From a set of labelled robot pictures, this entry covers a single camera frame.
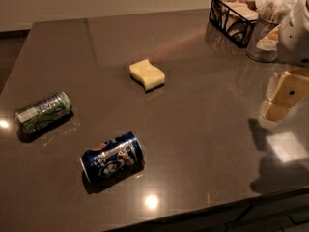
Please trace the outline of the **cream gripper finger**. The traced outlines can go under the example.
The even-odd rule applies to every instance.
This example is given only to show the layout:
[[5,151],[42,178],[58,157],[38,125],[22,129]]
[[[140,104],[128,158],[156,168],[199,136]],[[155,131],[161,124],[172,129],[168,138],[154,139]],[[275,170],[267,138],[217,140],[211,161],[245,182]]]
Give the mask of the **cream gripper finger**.
[[260,116],[271,123],[279,123],[308,95],[308,69],[295,67],[281,74],[275,72],[269,81]]

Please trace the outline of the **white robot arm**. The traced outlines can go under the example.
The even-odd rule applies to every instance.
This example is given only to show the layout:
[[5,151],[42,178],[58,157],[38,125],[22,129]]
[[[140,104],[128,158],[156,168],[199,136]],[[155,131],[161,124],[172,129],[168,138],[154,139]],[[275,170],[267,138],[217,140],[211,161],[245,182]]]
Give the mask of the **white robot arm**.
[[260,123],[274,127],[309,94],[309,0],[298,0],[283,19],[277,37],[278,59],[290,68],[274,72],[260,109]]

